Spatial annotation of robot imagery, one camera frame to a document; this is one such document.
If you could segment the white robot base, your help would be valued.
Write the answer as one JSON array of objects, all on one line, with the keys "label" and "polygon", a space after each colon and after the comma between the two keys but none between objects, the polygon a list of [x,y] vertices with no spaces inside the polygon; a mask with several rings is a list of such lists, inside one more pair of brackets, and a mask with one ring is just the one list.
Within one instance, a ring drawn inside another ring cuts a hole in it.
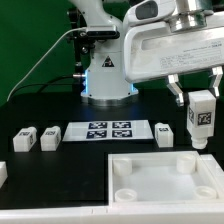
[{"label": "white robot base", "polygon": [[106,42],[96,41],[90,51],[90,65],[85,71],[86,87],[83,102],[97,106],[118,106],[137,98],[138,90],[125,80],[123,63],[124,30],[120,19],[103,9],[102,0],[69,0],[84,17],[91,31],[95,27],[116,26],[120,37]]}]

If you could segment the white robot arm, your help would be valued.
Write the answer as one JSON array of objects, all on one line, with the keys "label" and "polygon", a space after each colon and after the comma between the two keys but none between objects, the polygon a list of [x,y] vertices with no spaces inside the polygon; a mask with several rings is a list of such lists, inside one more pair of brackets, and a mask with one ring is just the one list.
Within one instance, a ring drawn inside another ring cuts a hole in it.
[{"label": "white robot arm", "polygon": [[167,79],[179,105],[185,97],[180,75],[212,71],[218,86],[224,67],[224,11],[212,0],[139,0],[124,18],[124,69],[130,83]]}]

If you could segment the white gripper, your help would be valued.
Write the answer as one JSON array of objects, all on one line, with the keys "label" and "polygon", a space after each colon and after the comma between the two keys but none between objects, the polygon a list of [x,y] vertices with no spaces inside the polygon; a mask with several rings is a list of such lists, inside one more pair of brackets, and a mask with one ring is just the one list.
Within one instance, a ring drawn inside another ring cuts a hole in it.
[{"label": "white gripper", "polygon": [[126,80],[138,83],[169,75],[167,87],[179,107],[184,105],[184,94],[177,74],[213,67],[210,91],[219,97],[223,64],[224,26],[212,24],[205,29],[172,33],[165,22],[159,22],[130,29],[124,40]]}]

